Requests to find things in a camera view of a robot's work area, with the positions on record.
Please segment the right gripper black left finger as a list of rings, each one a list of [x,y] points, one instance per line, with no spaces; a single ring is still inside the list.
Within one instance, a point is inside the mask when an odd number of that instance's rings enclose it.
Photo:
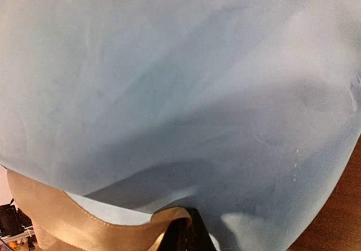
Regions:
[[[172,221],[159,245],[159,251],[186,250],[187,220],[185,218]]]

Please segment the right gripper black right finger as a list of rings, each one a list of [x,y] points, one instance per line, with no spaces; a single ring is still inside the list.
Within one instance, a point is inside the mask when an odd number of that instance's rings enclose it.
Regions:
[[[186,209],[192,223],[186,232],[187,251],[216,251],[199,211],[195,208]]]

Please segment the beige ribbon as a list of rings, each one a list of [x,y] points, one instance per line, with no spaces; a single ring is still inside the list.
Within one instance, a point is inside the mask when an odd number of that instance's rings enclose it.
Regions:
[[[7,172],[13,198],[33,226],[64,242],[64,250],[148,250],[174,221],[191,225],[184,208],[154,214],[149,223],[125,226],[107,223],[87,212],[65,192],[12,170]]]

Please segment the blue wrapping paper sheet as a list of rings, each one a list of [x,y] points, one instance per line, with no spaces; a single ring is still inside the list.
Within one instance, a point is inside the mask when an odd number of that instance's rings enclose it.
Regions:
[[[285,250],[360,137],[360,0],[1,0],[1,164],[103,220]]]

